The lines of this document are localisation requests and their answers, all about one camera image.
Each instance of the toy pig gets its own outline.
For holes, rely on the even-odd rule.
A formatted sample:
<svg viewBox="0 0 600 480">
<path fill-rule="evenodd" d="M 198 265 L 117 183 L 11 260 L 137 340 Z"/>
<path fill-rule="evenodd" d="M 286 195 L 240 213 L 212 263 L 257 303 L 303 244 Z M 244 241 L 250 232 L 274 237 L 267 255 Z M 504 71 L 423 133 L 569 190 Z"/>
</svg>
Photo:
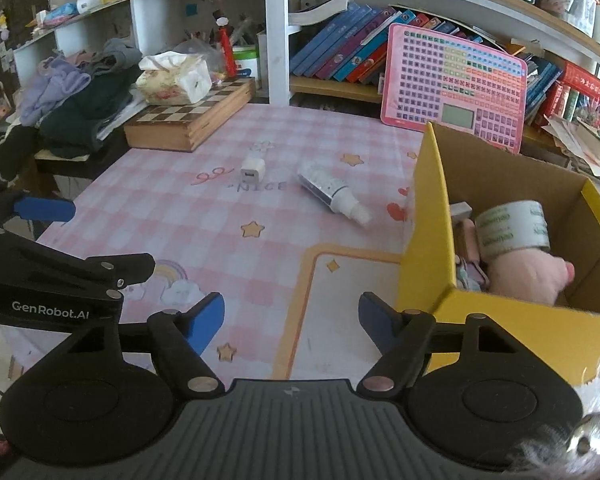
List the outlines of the toy pig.
<svg viewBox="0 0 600 480">
<path fill-rule="evenodd" d="M 501 254 L 490 264 L 489 292 L 514 300 L 553 306 L 574 277 L 573 264 L 537 248 Z"/>
</svg>

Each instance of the yellow box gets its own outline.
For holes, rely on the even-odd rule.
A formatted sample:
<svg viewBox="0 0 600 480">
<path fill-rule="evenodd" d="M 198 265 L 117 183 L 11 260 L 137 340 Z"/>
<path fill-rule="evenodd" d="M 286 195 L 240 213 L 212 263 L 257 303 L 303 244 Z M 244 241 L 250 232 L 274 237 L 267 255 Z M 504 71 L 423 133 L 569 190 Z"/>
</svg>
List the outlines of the yellow box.
<svg viewBox="0 0 600 480">
<path fill-rule="evenodd" d="M 600 195 L 591 181 L 430 124 L 411 193 L 414 231 L 402 257 L 396 310 L 417 308 L 458 323 L 470 313 L 487 314 L 571 384 L 592 378 L 600 359 Z M 449 203 L 467 202 L 475 217 L 515 200 L 542 204 L 552 254 L 575 267 L 562 306 L 456 288 Z M 432 367 L 453 359 L 438 356 Z"/>
</svg>

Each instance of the pink learning board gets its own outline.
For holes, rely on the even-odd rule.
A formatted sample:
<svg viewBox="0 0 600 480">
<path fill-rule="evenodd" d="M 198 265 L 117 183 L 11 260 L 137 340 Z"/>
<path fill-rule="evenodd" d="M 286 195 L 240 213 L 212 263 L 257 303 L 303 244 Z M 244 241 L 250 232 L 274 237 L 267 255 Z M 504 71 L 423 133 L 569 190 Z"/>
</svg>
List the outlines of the pink learning board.
<svg viewBox="0 0 600 480">
<path fill-rule="evenodd" d="M 389 28 L 381 119 L 423 131 L 429 121 L 519 153 L 526 63 L 480 43 L 394 23 Z"/>
</svg>

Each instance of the pink checkered tablecloth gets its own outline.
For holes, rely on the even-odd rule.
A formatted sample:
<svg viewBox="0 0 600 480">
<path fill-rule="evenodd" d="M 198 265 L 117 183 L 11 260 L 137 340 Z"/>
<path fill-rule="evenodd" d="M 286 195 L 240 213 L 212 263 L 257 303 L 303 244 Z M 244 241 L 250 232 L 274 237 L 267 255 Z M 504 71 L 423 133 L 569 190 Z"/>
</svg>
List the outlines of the pink checkered tablecloth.
<svg viewBox="0 0 600 480">
<path fill-rule="evenodd" d="M 250 104 L 193 153 L 130 150 L 76 200 L 75 218 L 39 242 L 81 258 L 151 253 L 157 268 L 124 291 L 122 322 L 187 310 L 218 291 L 222 328 L 203 358 L 229 384 L 271 374 L 302 254 L 320 243 L 402 252 L 400 204 L 422 134 L 379 120 L 305 108 Z M 239 184 L 247 156 L 266 162 L 264 182 Z M 332 214 L 301 188 L 296 170 L 316 160 L 344 179 L 374 214 L 365 230 Z M 16 359 L 30 367 L 64 336 L 6 328 Z M 237 349 L 220 360 L 219 346 Z M 149 366 L 147 356 L 128 356 Z"/>
</svg>

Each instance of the red heart print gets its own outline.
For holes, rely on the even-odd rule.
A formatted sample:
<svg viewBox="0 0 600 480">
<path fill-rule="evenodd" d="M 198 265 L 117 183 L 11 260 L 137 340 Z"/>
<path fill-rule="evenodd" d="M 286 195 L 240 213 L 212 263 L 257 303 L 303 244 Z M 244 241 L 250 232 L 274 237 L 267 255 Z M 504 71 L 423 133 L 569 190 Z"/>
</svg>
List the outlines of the red heart print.
<svg viewBox="0 0 600 480">
<path fill-rule="evenodd" d="M 387 204 L 386 211 L 389 213 L 389 216 L 393 218 L 397 222 L 404 222 L 404 218 L 406 213 L 403 207 L 400 207 L 397 203 L 391 202 Z"/>
</svg>

